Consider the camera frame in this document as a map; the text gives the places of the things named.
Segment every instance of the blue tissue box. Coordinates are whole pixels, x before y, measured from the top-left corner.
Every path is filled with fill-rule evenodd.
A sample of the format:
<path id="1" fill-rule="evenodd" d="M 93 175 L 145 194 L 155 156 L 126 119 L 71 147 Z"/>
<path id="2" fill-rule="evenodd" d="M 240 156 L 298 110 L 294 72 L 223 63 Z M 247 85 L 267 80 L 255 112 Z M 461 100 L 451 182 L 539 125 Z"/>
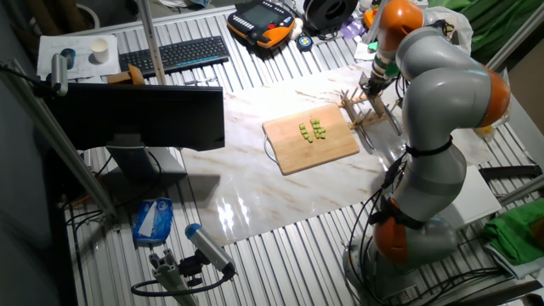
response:
<path id="1" fill-rule="evenodd" d="M 142 201 L 133 228 L 134 241 L 163 243 L 170 235 L 172 217 L 172 200 L 158 198 Z"/>

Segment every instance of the orange and black controller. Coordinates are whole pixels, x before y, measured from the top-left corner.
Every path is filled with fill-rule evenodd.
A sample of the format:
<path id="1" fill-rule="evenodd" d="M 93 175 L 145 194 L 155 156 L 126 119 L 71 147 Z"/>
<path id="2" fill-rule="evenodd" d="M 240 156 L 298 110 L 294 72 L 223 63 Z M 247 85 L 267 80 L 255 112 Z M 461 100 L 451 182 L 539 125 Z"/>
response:
<path id="1" fill-rule="evenodd" d="M 281 6 L 268 1 L 237 5 L 227 26 L 250 44 L 263 48 L 281 43 L 295 25 L 294 17 Z"/>

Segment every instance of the white plastic bag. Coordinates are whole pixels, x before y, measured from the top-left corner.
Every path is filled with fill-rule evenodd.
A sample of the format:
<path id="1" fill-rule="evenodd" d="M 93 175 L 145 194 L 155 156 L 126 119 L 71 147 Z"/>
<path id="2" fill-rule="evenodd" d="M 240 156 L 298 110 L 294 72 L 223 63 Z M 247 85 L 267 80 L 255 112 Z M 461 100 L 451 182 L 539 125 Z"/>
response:
<path id="1" fill-rule="evenodd" d="M 425 11 L 436 16 L 436 20 L 446 20 L 453 25 L 454 31 L 448 36 L 448 39 L 462 52 L 470 56 L 474 32 L 467 17 L 444 7 L 425 8 Z"/>

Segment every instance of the electrical cord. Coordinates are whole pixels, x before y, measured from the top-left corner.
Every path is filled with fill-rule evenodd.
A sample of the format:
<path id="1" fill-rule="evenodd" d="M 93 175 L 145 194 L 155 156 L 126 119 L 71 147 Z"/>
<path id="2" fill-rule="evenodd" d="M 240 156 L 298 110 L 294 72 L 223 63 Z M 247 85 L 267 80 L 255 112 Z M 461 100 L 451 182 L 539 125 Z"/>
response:
<path id="1" fill-rule="evenodd" d="M 366 206 L 370 201 L 373 201 L 373 205 L 372 205 L 372 208 L 370 210 L 369 216 L 372 215 L 374 209 L 376 208 L 376 205 L 377 205 L 378 201 L 380 200 L 380 196 L 382 195 L 382 192 L 385 189 L 387 189 L 390 185 L 393 184 L 394 180 L 396 179 L 396 177 L 399 174 L 404 172 L 406 164 L 404 164 L 404 166 L 402 168 L 401 168 L 401 166 L 403 165 L 402 160 L 403 160 L 403 158 L 405 156 L 406 156 L 406 152 L 403 153 L 403 155 L 401 157 L 399 157 L 395 162 L 393 162 L 393 164 L 391 164 L 391 167 L 389 167 L 388 171 L 386 172 L 383 183 L 380 186 L 380 188 L 378 189 L 378 191 L 376 191 L 368 200 L 366 200 L 365 204 L 363 204 L 363 207 L 361 208 L 361 210 L 360 210 L 360 212 L 359 212 L 359 214 L 357 216 L 357 219 L 355 220 L 354 227 L 352 228 L 352 231 L 351 231 L 351 236 L 349 237 L 349 244 L 348 244 L 349 254 L 348 255 L 350 257 L 351 257 L 351 249 L 352 249 L 352 242 L 353 242 L 353 238 L 354 238 L 355 227 L 357 226 L 357 224 L 360 221 L 360 216 L 365 211 Z M 370 288 L 370 286 L 368 286 L 367 274 L 365 272 L 366 254 L 368 252 L 368 247 L 370 246 L 370 242 L 371 242 L 371 239 L 370 239 L 366 243 L 366 248 L 365 248 L 365 251 L 363 252 L 363 245 L 365 244 L 365 236 L 366 236 L 366 231 L 368 230 L 368 225 L 369 225 L 369 222 L 368 222 L 368 219 L 367 219 L 366 223 L 365 223 L 365 227 L 363 229 L 361 244 L 360 244 L 360 249 L 359 249 L 360 268 L 361 268 L 361 274 L 363 275 L 364 281 L 354 271 L 353 265 L 352 265 L 352 270 L 354 271 L 355 277 L 357 277 L 357 281 L 359 281 L 362 286 L 366 287 L 367 291 L 372 295 L 372 297 L 374 299 L 376 299 L 378 302 L 382 303 L 383 301 L 381 301 L 377 297 L 376 293 L 374 293 L 374 291 Z"/>
<path id="2" fill-rule="evenodd" d="M 51 88 L 50 86 L 47 86 L 45 85 L 44 83 L 42 83 L 41 81 L 38 81 L 36 79 L 33 79 L 29 76 L 26 76 L 25 74 L 23 73 L 20 73 L 18 71 L 15 71 L 13 69 L 10 69 L 8 68 L 6 65 L 0 65 L 0 71 L 5 71 L 7 73 L 11 73 L 17 77 L 21 77 L 21 78 L 24 78 L 25 80 L 27 80 L 29 83 L 31 83 L 32 85 L 34 85 L 35 87 L 38 87 L 38 88 L 41 88 L 41 89 L 44 89 L 48 92 L 51 92 L 52 94 L 56 95 L 57 92 Z"/>
<path id="3" fill-rule="evenodd" d="M 363 207 L 361 208 L 361 211 L 360 211 L 359 215 L 357 216 L 357 219 L 355 220 L 355 224 L 354 224 L 354 227 L 352 228 L 351 236 L 349 238 L 349 244 L 348 244 L 348 251 L 349 252 L 351 252 L 351 249 L 352 249 L 352 242 L 353 242 L 353 239 L 354 239 L 355 227 L 357 226 L 357 224 L 360 221 L 360 216 L 362 215 L 362 212 L 365 211 L 366 206 L 370 201 L 374 201 L 374 203 L 372 205 L 372 208 L 371 208 L 371 210 L 369 212 L 369 216 L 372 215 L 372 213 L 374 212 L 374 209 L 376 208 L 376 205 L 377 205 L 378 201 L 380 201 L 380 197 L 382 195 L 382 192 L 385 189 L 387 189 L 390 185 L 393 184 L 393 182 L 397 179 L 397 176 L 404 174 L 404 171 L 405 171 L 405 168 L 406 168 L 406 161 L 402 161 L 402 160 L 403 160 L 405 155 L 406 155 L 406 152 L 400 158 L 398 158 L 391 165 L 391 167 L 389 167 L 388 171 L 386 172 L 386 177 L 385 177 L 382 185 L 380 186 L 380 189 L 378 191 L 376 191 L 376 193 L 374 193 L 363 204 Z M 365 245 L 365 236 L 366 236 L 366 231 L 368 229 L 368 225 L 369 225 L 369 220 L 367 219 L 366 223 L 365 223 L 365 227 L 363 229 L 363 234 L 362 234 L 361 244 L 360 244 L 360 255 L 359 255 L 360 271 L 361 271 L 361 274 L 362 274 L 364 280 L 362 280 L 357 275 L 357 273 L 355 273 L 353 265 L 352 265 L 352 270 L 354 271 L 354 274 L 357 277 L 357 280 L 362 284 L 362 286 L 365 287 L 365 289 L 372 295 L 372 297 L 377 302 L 379 302 L 381 305 L 388 305 L 387 303 L 385 303 L 384 301 L 382 301 L 380 298 L 377 297 L 377 294 L 375 293 L 376 284 L 374 284 L 374 288 L 372 288 L 372 286 L 370 285 L 371 283 L 369 281 L 368 274 L 365 271 L 365 268 L 366 268 L 366 256 L 368 255 L 368 250 L 369 250 L 369 247 L 370 247 L 370 244 L 371 244 L 371 241 L 372 241 L 372 239 L 370 239 L 366 243 L 365 250 L 363 251 L 363 245 Z M 420 300 L 423 296 L 425 296 L 427 293 L 431 292 L 432 290 L 436 289 L 437 287 L 439 287 L 439 286 L 442 287 L 442 289 L 440 290 L 440 292 L 437 295 L 435 295 L 434 297 L 431 297 L 424 304 L 424 305 L 431 305 L 438 298 L 442 297 L 447 292 L 449 292 L 453 288 L 455 288 L 455 287 L 457 287 L 457 286 L 459 286 L 459 285 L 461 285 L 463 283 L 466 283 L 468 281 L 471 281 L 471 280 L 474 280 L 474 279 L 477 279 L 477 278 L 481 278 L 481 277 L 486 277 L 486 276 L 490 276 L 490 275 L 501 275 L 501 274 L 503 274 L 503 271 L 498 269 L 498 268 L 488 268 L 488 269 L 475 269 L 475 270 L 468 271 L 466 273 L 455 275 L 455 276 L 452 276 L 451 278 L 449 278 L 447 280 L 441 281 L 439 284 L 437 284 L 435 286 L 432 286 L 432 287 L 428 288 L 424 293 L 420 294 L 419 297 L 411 300 L 408 303 L 401 304 L 400 306 L 408 306 L 408 305 L 414 303 L 415 301 Z M 460 281 L 459 283 L 455 284 L 455 282 L 458 279 L 464 278 L 465 276 L 469 276 L 469 277 L 467 279 L 464 279 L 464 280 Z"/>
<path id="4" fill-rule="evenodd" d="M 331 37 L 327 37 L 328 34 L 320 34 L 320 35 L 316 35 L 317 38 L 319 38 L 322 42 L 330 42 L 332 40 L 335 40 L 338 36 L 338 31 L 335 31 L 334 33 L 332 33 L 332 36 Z"/>
<path id="5" fill-rule="evenodd" d="M 74 208 L 70 207 L 70 216 L 74 218 Z M 72 235 L 74 237 L 74 247 L 76 248 L 76 260 L 77 260 L 77 269 L 79 271 L 79 279 L 82 283 L 83 290 L 83 299 L 85 300 L 85 305 L 88 305 L 87 302 L 87 291 L 85 290 L 85 280 L 83 279 L 83 267 L 82 267 L 82 257 L 79 250 L 79 243 L 77 242 L 77 233 L 76 229 L 72 228 Z"/>
<path id="6" fill-rule="evenodd" d="M 466 299 L 466 298 L 468 298 L 468 297 L 470 297 L 470 296 L 472 296 L 472 295 L 474 295 L 474 294 L 476 294 L 476 293 L 480 293 L 480 292 L 482 292 L 482 291 L 484 291 L 484 290 L 487 290 L 487 289 L 489 289 L 489 288 L 492 288 L 493 286 L 500 285 L 500 284 L 502 284 L 502 283 L 505 283 L 505 282 L 507 282 L 507 281 L 511 281 L 511 280 L 513 280 L 513 279 L 514 279 L 513 276 L 508 277 L 508 278 L 506 278 L 506 279 L 503 280 L 503 281 L 499 281 L 499 282 L 497 282 L 497 283 L 495 283 L 495 284 L 493 284 L 493 285 L 487 286 L 487 287 L 484 288 L 484 289 L 480 289 L 480 290 L 478 290 L 478 291 L 476 291 L 476 292 L 472 292 L 472 293 L 470 293 L 470 294 L 468 294 L 468 295 L 466 295 L 466 296 L 464 296 L 464 297 L 461 297 L 461 298 L 457 299 L 456 301 L 454 301 L 454 302 L 452 302 L 452 303 L 460 303 L 462 300 L 464 300 L 464 299 Z"/>
<path id="7" fill-rule="evenodd" d="M 294 8 L 292 8 L 290 5 L 287 5 L 287 3 L 284 0 L 280 0 L 280 3 L 282 4 L 282 6 L 284 8 L 289 9 L 291 11 L 291 13 L 293 13 L 295 15 L 296 18 L 302 19 L 302 16 L 299 15 L 298 12 Z"/>
<path id="8" fill-rule="evenodd" d="M 430 298 L 427 302 L 425 302 L 422 306 L 429 306 L 429 305 L 432 305 L 434 301 L 436 301 L 437 299 L 439 299 L 441 296 L 443 296 L 444 294 L 446 294 L 449 290 L 455 288 L 456 286 L 460 286 L 461 284 L 464 284 L 468 281 L 472 281 L 472 280 L 475 280 L 475 279 L 478 279 L 480 277 L 486 277 L 486 276 L 491 276 L 491 275 L 501 275 L 503 272 L 499 269 L 482 269 L 483 271 L 482 272 L 479 272 L 479 269 L 476 269 L 476 270 L 472 270 L 472 271 L 468 271 L 467 273 L 464 273 L 464 274 L 461 274 L 461 275 L 456 275 L 456 276 L 452 276 L 451 278 L 449 278 L 448 280 L 444 280 L 442 282 L 440 282 L 438 285 L 436 286 L 433 286 L 429 289 L 427 289 L 424 293 L 422 293 L 420 295 L 419 298 L 416 298 L 416 299 L 413 299 L 412 301 L 406 303 L 406 304 L 402 304 L 401 306 L 407 306 L 407 305 L 410 305 L 411 303 L 415 302 L 417 299 L 421 299 L 421 297 L 423 295 L 425 295 L 426 293 L 428 292 L 431 292 L 432 289 L 435 289 L 437 288 L 438 286 L 441 286 L 443 285 L 444 283 L 445 286 L 442 288 L 442 290 L 440 290 L 440 292 L 435 295 L 434 297 Z M 464 279 L 464 280 L 461 280 L 459 283 L 455 284 L 455 280 L 458 279 L 458 278 L 461 278 L 463 276 L 468 276 L 468 275 L 471 275 L 470 277 L 468 277 L 467 279 Z"/>
<path id="9" fill-rule="evenodd" d="M 141 194 L 139 194 L 138 196 L 135 196 L 133 199 L 131 200 L 128 200 L 128 201 L 125 201 L 119 205 L 116 205 L 116 208 L 118 207 L 124 207 L 136 200 L 138 200 L 139 198 L 141 198 L 142 196 L 145 196 L 148 192 L 150 192 L 151 190 L 153 190 L 160 182 L 161 182 L 161 178 L 162 178 L 162 167 L 161 167 L 161 164 L 159 163 L 159 161 L 156 159 L 156 157 L 153 155 L 153 153 L 151 152 L 148 152 L 150 154 L 150 156 L 153 158 L 153 160 L 155 161 L 156 165 L 159 167 L 159 175 L 157 176 L 156 178 L 156 181 L 147 189 L 145 190 L 144 192 L 142 192 Z M 72 225 L 73 226 L 73 220 L 75 218 L 79 218 L 79 217 L 82 217 L 82 216 L 87 216 L 89 214 L 93 214 L 93 213 L 99 213 L 98 215 L 100 215 L 101 213 L 103 213 L 103 211 L 101 209 L 97 209 L 97 210 L 94 210 L 92 212 L 83 212 L 83 213 L 80 213 L 78 215 L 76 215 L 75 217 L 71 217 L 68 221 L 66 221 L 66 226 L 68 225 Z"/>
<path id="10" fill-rule="evenodd" d="M 97 178 L 103 171 L 104 169 L 108 166 L 108 164 L 110 163 L 111 161 L 111 158 L 113 158 L 113 156 L 110 156 L 110 158 L 108 158 L 108 160 L 105 162 L 104 166 L 102 166 L 102 168 L 100 169 L 100 171 L 98 171 L 94 177 Z M 78 205 L 78 204 L 81 204 L 81 203 L 84 203 L 85 201 L 88 201 L 89 199 L 91 198 L 91 195 L 86 195 L 84 196 L 82 199 L 79 199 L 77 201 L 72 201 L 72 202 L 67 202 L 65 203 L 61 208 L 60 210 L 63 211 L 66 206 L 70 205 L 71 207 L 74 207 L 75 205 Z"/>
<path id="11" fill-rule="evenodd" d="M 77 226 L 76 226 L 76 232 L 77 232 L 77 230 L 79 230 L 79 228 L 80 228 L 82 225 L 84 225 L 85 222 L 87 222 L 89 219 L 92 219 L 92 218 L 94 218 L 94 217 L 98 217 L 98 216 L 101 215 L 101 214 L 102 214 L 102 212 L 98 212 L 98 213 L 96 213 L 96 214 L 94 214 L 94 215 L 92 215 L 92 216 L 90 216 L 90 217 L 86 217 L 85 219 L 81 220 L 81 221 L 77 224 Z"/>
<path id="12" fill-rule="evenodd" d="M 94 175 L 95 178 L 100 176 L 100 174 L 102 174 L 102 172 L 105 170 L 105 168 L 108 167 L 108 164 L 110 163 L 112 158 L 113 158 L 113 156 L 110 156 L 110 158 L 108 158 L 108 160 L 105 161 L 104 166 L 102 166 L 102 168 Z"/>
<path id="13" fill-rule="evenodd" d="M 146 280 L 146 281 L 142 281 L 141 283 L 138 283 L 138 284 L 130 287 L 130 292 L 132 292 L 133 294 L 135 294 L 137 296 L 148 297 L 148 298 L 175 297 L 175 296 L 181 296 L 181 295 L 195 294 L 195 293 L 199 293 L 199 292 L 205 292 L 205 291 L 208 291 L 208 290 L 212 290 L 213 288 L 217 288 L 217 287 L 221 286 L 224 282 L 230 280 L 234 275 L 235 275 L 235 273 L 230 273 L 230 274 L 224 275 L 223 278 L 221 278 L 221 280 L 219 280 L 215 284 L 211 284 L 211 285 L 204 286 L 204 287 L 201 287 L 201 288 L 170 291 L 170 292 L 145 292 L 145 291 L 138 290 L 138 288 L 143 287 L 143 286 L 159 284 L 158 280 Z"/>

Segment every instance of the metal rod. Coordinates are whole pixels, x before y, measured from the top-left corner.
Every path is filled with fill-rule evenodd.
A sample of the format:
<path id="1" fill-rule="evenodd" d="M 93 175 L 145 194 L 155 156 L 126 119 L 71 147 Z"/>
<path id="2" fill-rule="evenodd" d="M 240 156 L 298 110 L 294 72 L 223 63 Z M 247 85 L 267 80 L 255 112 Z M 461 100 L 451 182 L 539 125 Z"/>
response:
<path id="1" fill-rule="evenodd" d="M 508 192 L 502 198 L 499 199 L 501 205 L 506 206 L 507 204 L 512 203 L 513 201 L 519 200 L 524 196 L 527 196 L 533 191 L 537 191 L 541 188 L 544 188 L 544 174 L 536 177 L 531 180 L 529 183 L 522 185 L 512 192 Z"/>
<path id="2" fill-rule="evenodd" d="M 16 61 L 11 60 L 8 67 L 22 72 Z M 82 158 L 77 154 L 76 148 L 66 136 L 57 120 L 43 100 L 34 96 L 28 82 L 19 76 L 7 72 L 0 73 L 2 81 L 9 92 L 17 99 L 26 114 L 32 119 L 37 129 L 45 139 L 57 151 L 62 161 L 74 173 L 83 188 L 91 195 L 96 204 L 107 216 L 116 217 L 117 213 L 111 204 L 110 198 L 104 192 L 96 178 L 88 171 Z"/>
<path id="3" fill-rule="evenodd" d="M 159 82 L 159 85 L 166 85 L 167 78 L 164 75 L 164 68 L 162 67 L 161 51 L 159 50 L 159 45 L 156 42 L 155 28 L 153 27 L 153 17 L 151 16 L 150 4 L 147 0 L 138 0 L 138 8 L 142 16 L 142 25 L 144 25 L 147 44 L 150 46 L 151 60 L 153 61 L 153 67 L 155 68 L 156 80 Z"/>
<path id="4" fill-rule="evenodd" d="M 507 59 L 512 52 L 527 38 L 530 33 L 544 20 L 544 3 L 536 9 L 536 11 L 525 21 L 525 23 L 517 30 L 507 43 L 493 56 L 487 63 L 487 67 L 493 71 L 499 69 L 499 66 Z"/>

